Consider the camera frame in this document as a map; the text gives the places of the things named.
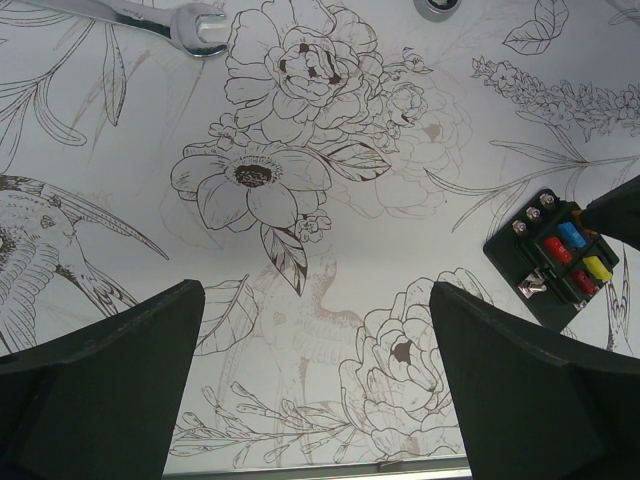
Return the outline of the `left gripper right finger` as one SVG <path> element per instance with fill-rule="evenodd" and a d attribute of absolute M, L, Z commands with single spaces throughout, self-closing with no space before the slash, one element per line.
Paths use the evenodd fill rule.
<path fill-rule="evenodd" d="M 638 359 L 446 282 L 429 307 L 473 478 L 638 478 Z"/>

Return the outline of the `black fuse box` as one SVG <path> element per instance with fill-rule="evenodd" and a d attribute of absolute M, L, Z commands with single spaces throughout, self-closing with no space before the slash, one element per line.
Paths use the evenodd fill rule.
<path fill-rule="evenodd" d="M 562 331 L 608 282 L 596 279 L 583 263 L 585 256 L 598 256 L 611 271 L 620 262 L 604 238 L 589 237 L 574 222 L 575 202 L 560 199 L 552 190 L 538 191 L 508 219 L 483 246 L 483 252 L 526 308 L 544 327 Z M 582 249 L 574 249 L 558 231 L 557 225 L 573 222 L 587 240 Z M 560 264 L 545 248 L 543 240 L 558 237 L 573 260 Z M 570 273 L 585 271 L 599 288 L 594 296 L 584 294 L 572 281 Z"/>

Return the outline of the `orange blade fuse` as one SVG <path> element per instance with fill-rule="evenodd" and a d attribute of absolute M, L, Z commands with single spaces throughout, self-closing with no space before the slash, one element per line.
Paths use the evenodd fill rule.
<path fill-rule="evenodd" d="M 575 222 L 575 223 L 576 223 L 576 225 L 581 229 L 581 231 L 582 231 L 583 233 L 586 233 L 589 237 L 596 236 L 596 235 L 597 235 L 597 232 L 596 232 L 596 231 L 594 231 L 594 230 L 592 230 L 592 229 L 590 229 L 590 228 L 588 228 L 588 227 L 584 224 L 584 222 L 583 222 L 583 220 L 582 220 L 582 214 L 583 214 L 583 213 L 584 213 L 584 211 L 583 211 L 583 210 L 574 210 L 574 211 L 572 212 L 572 216 L 573 216 L 574 222 Z"/>

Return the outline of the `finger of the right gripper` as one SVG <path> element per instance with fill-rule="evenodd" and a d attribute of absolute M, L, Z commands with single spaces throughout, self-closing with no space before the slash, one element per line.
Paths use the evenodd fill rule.
<path fill-rule="evenodd" d="M 638 245 L 639 176 L 593 200 L 583 211 L 584 224 L 597 232 L 627 245 Z"/>

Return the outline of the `blue blade fuse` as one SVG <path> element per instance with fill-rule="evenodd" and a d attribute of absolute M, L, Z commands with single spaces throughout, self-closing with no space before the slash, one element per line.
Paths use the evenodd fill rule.
<path fill-rule="evenodd" d="M 587 245 L 587 240 L 573 222 L 560 223 L 557 228 L 563 239 L 574 249 L 582 249 Z"/>

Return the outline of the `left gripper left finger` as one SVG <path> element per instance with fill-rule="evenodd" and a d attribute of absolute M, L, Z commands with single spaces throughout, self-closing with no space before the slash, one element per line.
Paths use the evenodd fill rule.
<path fill-rule="evenodd" d="M 205 292 L 185 280 L 1 359 L 4 479 L 162 477 Z"/>

